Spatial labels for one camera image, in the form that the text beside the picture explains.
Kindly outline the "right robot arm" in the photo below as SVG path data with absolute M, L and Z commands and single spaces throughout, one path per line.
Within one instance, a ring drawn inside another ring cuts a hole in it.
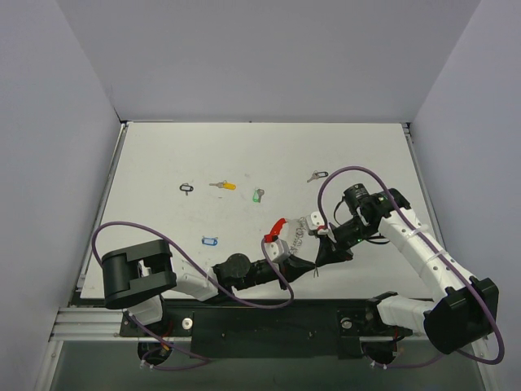
M 442 354 L 493 333 L 499 291 L 491 279 L 477 279 L 427 232 L 409 202 L 395 189 L 369 194 L 361 183 L 344 191 L 352 219 L 333 228 L 343 250 L 381 234 L 402 254 L 427 286 L 422 301 L 386 292 L 366 302 L 364 328 L 383 333 L 401 327 L 422 334 Z

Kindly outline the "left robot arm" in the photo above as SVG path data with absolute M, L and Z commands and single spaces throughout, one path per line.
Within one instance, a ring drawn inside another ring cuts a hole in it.
M 266 244 L 264 248 L 289 283 L 312 270 L 319 253 L 319 245 L 310 239 L 284 239 L 281 245 Z M 164 239 L 111 251 L 103 255 L 101 263 L 104 306 L 109 310 L 130 310 L 140 328 L 152 336 L 163 332 L 168 323 L 160 297 L 163 292 L 174 290 L 198 301 L 224 295 L 188 267 L 174 270 L 172 252 Z M 229 292 L 278 280 L 266 260 L 252 262 L 242 253 L 229 256 L 206 273 Z

